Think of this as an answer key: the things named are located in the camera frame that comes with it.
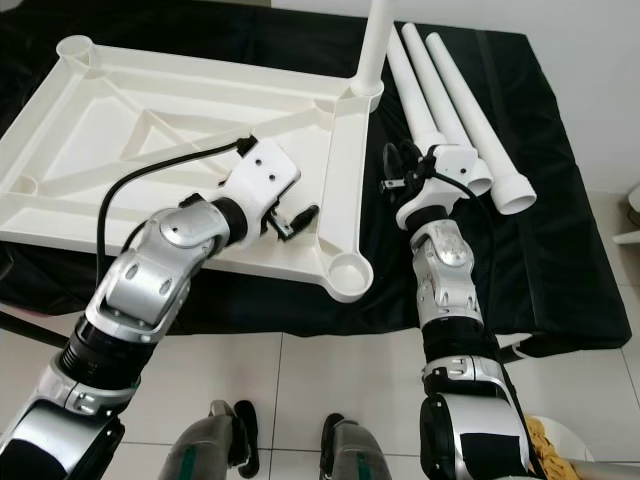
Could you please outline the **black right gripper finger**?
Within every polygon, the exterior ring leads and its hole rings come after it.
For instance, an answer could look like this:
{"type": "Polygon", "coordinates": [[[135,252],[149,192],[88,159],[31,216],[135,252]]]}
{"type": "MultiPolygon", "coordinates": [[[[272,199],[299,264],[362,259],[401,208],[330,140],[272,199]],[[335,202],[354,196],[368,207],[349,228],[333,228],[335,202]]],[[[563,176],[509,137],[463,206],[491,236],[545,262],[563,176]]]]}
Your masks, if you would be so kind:
{"type": "Polygon", "coordinates": [[[401,148],[396,143],[387,142],[381,147],[380,192],[388,197],[402,197],[406,189],[406,173],[401,156],[401,148]]]}

